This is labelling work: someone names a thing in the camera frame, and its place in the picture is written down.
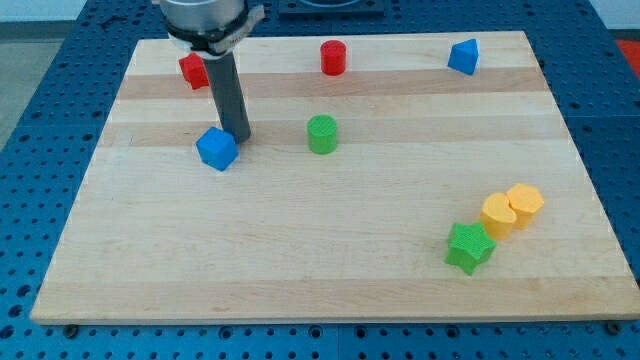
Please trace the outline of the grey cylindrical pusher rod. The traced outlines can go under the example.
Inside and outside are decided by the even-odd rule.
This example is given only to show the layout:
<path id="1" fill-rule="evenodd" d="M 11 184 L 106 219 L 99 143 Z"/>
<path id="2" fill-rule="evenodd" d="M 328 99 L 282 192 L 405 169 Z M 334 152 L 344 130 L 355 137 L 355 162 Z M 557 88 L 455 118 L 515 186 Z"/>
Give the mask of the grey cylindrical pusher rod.
<path id="1" fill-rule="evenodd" d="M 222 129 L 236 144 L 247 141 L 251 128 L 233 54 L 204 59 L 203 63 Z"/>

